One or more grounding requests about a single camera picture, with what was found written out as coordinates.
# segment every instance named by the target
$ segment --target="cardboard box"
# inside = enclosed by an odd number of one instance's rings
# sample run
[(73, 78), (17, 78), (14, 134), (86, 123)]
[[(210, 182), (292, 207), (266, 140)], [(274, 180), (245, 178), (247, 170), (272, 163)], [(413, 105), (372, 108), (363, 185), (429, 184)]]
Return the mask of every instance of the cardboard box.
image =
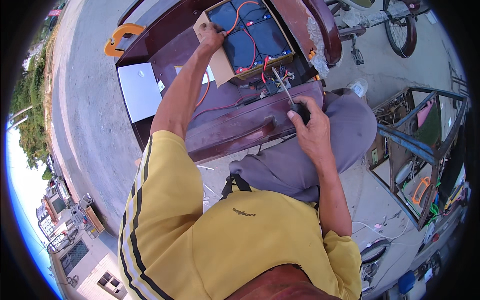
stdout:
[[(199, 33), (198, 28), (200, 27), (201, 24), (210, 23), (210, 19), (208, 18), (208, 15), (207, 15), (208, 11), (211, 11), (212, 9), (214, 9), (214, 8), (224, 4), (224, 3), (227, 3), (229, 1), (230, 0), (220, 1), (216, 5), (204, 10), (200, 14), (200, 16), (198, 17), (195, 24), (193, 25), (193, 30), (195, 31), (195, 33), (198, 35), (198, 33)], [(283, 31), (282, 27), (278, 23), (278, 20), (276, 19), (276, 17), (273, 15), (270, 7), (268, 7), (268, 5), (263, 0), (257, 0), (257, 1), (259, 1), (259, 3), (262, 2), (263, 4), (265, 4), (265, 6), (267, 7), (268, 11), (270, 12), (272, 18), (275, 20), (276, 24), (278, 25), (278, 28), (280, 28), (280, 31), (282, 32), (283, 37), (287, 41), (288, 46), (290, 47), (290, 50), (291, 50), (290, 53), (288, 53), (284, 56), (281, 56), (281, 57), (276, 58), (276, 59), (269, 60), (268, 63), (267, 63), (267, 70), (268, 70), (269, 67), (278, 66), (281, 63), (287, 64), (289, 62), (292, 62), (293, 55), (295, 54), (295, 51), (293, 50), (293, 47), (290, 44), (290, 41), (288, 40), (287, 36), (285, 35), (285, 32)], [(248, 78), (250, 78), (254, 75), (260, 74), (262, 72), (263, 66), (264, 65), (261, 64), (261, 65), (252, 67), (251, 69), (249, 69), (247, 71), (236, 74), (235, 71), (233, 70), (231, 64), (230, 64), (230, 61), (228, 60), (227, 54), (225, 53), (225, 50), (223, 49), (223, 47), (220, 47), (220, 49), (217, 50), (213, 54), (212, 59), (210, 60), (210, 68), (212, 69), (212, 73), (215, 77), (215, 82), (216, 82), (217, 87), (226, 83), (228, 80), (232, 79), (233, 77), (237, 77), (237, 78), (240, 78), (242, 80), (245, 80), (245, 79), (248, 79)]]

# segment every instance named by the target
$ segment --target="man's hand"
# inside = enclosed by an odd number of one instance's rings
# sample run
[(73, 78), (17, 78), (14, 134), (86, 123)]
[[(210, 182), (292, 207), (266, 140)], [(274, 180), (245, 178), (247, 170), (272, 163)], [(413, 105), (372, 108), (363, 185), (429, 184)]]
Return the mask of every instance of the man's hand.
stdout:
[(301, 149), (317, 166), (322, 161), (334, 159), (330, 145), (330, 120), (318, 107), (315, 99), (307, 96), (297, 96), (293, 102), (302, 103), (310, 112), (310, 121), (303, 124), (301, 116), (290, 110), (287, 113), (297, 129), (297, 137)]
[(205, 23), (200, 24), (198, 31), (199, 47), (205, 47), (211, 54), (215, 53), (222, 46), (223, 40), (227, 36), (222, 27), (213, 22), (208, 23), (208, 25)]

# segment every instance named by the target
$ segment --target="man's arm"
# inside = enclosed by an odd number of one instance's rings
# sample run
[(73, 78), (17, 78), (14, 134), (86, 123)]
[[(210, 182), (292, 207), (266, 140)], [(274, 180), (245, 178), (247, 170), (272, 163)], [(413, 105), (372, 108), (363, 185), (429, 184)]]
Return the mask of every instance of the man's arm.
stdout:
[(215, 23), (202, 24), (199, 28), (200, 45), (173, 80), (158, 106), (150, 127), (156, 131), (170, 131), (183, 140), (187, 126), (195, 111), (202, 78), (212, 55), (222, 46), (227, 33)]
[(335, 157), (330, 145), (330, 122), (311, 97), (298, 96), (295, 103), (302, 103), (310, 111), (310, 121), (305, 126), (296, 112), (288, 117), (297, 129), (300, 147), (312, 160), (320, 183), (320, 225), (322, 235), (334, 231), (338, 236), (352, 235), (352, 219), (347, 200), (335, 166)]

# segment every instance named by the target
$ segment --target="yellow t-shirt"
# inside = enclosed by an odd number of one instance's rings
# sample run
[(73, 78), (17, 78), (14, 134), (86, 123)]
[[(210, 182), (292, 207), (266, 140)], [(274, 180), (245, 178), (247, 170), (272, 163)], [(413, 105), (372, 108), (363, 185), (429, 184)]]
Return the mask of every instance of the yellow t-shirt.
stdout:
[(322, 239), (310, 205), (271, 191), (237, 191), (203, 211), (200, 171), (184, 141), (155, 132), (120, 226), (123, 283), (139, 299), (224, 299), (264, 271), (298, 264), (318, 288), (360, 297), (351, 237)]

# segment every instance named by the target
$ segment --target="gray pants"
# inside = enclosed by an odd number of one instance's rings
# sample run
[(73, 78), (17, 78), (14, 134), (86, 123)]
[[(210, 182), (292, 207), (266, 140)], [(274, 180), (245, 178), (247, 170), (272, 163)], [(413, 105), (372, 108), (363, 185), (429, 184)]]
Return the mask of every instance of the gray pants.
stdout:
[[(330, 142), (340, 174), (372, 145), (377, 132), (376, 118), (367, 103), (350, 89), (326, 92), (323, 111), (330, 119)], [(232, 161), (229, 168), (256, 189), (279, 192), (305, 202), (319, 199), (315, 166), (300, 148), (297, 137), (258, 155), (248, 154), (240, 161)]]

